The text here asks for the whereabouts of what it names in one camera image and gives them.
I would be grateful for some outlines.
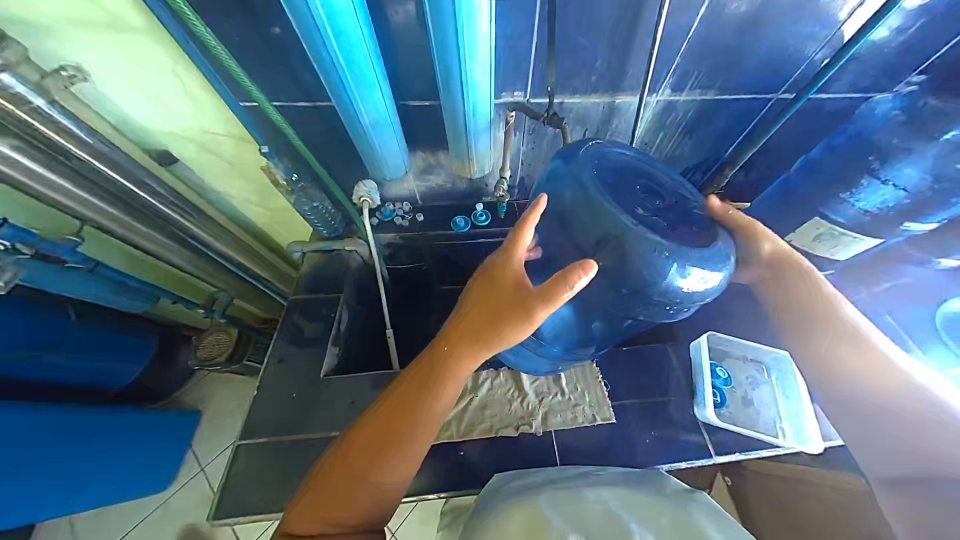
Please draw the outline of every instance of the green hose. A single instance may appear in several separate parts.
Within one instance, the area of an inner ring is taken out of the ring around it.
[[[226,69],[234,79],[237,80],[240,85],[243,86],[250,93],[250,96],[256,102],[257,105],[267,114],[267,116],[276,124],[276,126],[283,132],[284,135],[290,140],[290,144],[297,149],[297,152],[309,163],[310,167],[323,179],[326,187],[333,193],[333,196],[336,197],[337,201],[347,209],[347,213],[350,214],[350,217],[353,218],[353,221],[356,223],[357,227],[363,229],[363,219],[360,218],[360,214],[357,212],[356,208],[353,207],[353,203],[347,197],[347,194],[344,193],[344,190],[341,189],[337,183],[333,182],[333,179],[330,178],[330,175],[326,172],[326,169],[316,158],[313,157],[313,154],[307,150],[306,145],[303,144],[303,141],[300,140],[300,136],[297,135],[297,132],[290,127],[290,124],[287,123],[286,119],[283,118],[283,115],[280,114],[280,111],[274,107],[274,104],[270,103],[270,100],[267,99],[267,96],[263,95],[263,92],[260,91],[260,88],[250,79],[250,76],[247,75],[247,72],[244,71],[240,64],[237,63],[237,60],[233,58],[233,55],[227,50],[227,47],[224,47],[224,44],[220,42],[220,39],[217,39],[216,36],[210,32],[210,29],[206,24],[200,19],[200,16],[197,15],[197,12],[193,11],[193,8],[186,3],[185,0],[166,0],[167,5],[170,6],[170,9],[173,10],[180,19],[186,24],[190,29],[190,32],[197,37],[200,41],[204,43],[207,50],[210,51],[220,64]]]

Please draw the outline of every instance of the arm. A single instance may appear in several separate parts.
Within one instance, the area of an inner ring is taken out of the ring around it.
[[[596,274],[574,262],[534,287],[534,228],[546,196],[530,204],[503,245],[477,268],[437,337],[314,463],[276,538],[383,538],[464,383],[487,358],[537,329]]]
[[[898,536],[953,532],[960,501],[957,393],[927,378],[776,234],[715,196],[708,210],[733,232],[737,277],[777,324]]]

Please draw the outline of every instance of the blue filter cartridge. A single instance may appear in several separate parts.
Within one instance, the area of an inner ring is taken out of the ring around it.
[[[494,10],[490,0],[423,0],[453,172],[479,178],[493,167]]]
[[[410,169],[383,57],[364,0],[281,0],[374,180]]]

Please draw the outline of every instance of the person's left hand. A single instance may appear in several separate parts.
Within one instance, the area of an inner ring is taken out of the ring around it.
[[[534,229],[544,209],[545,193],[530,203],[503,245],[473,273],[438,334],[447,346],[468,347],[478,364],[526,339],[597,273],[596,261],[585,258],[540,286],[530,283],[523,262],[540,254]]]

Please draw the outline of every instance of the white cloth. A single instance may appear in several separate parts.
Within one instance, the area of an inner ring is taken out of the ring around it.
[[[615,422],[600,370],[584,362],[533,377],[509,368],[470,376],[435,442],[537,435]]]
[[[451,538],[438,530],[438,537]],[[706,493],[656,470],[551,467],[496,475],[460,540],[752,540]]]

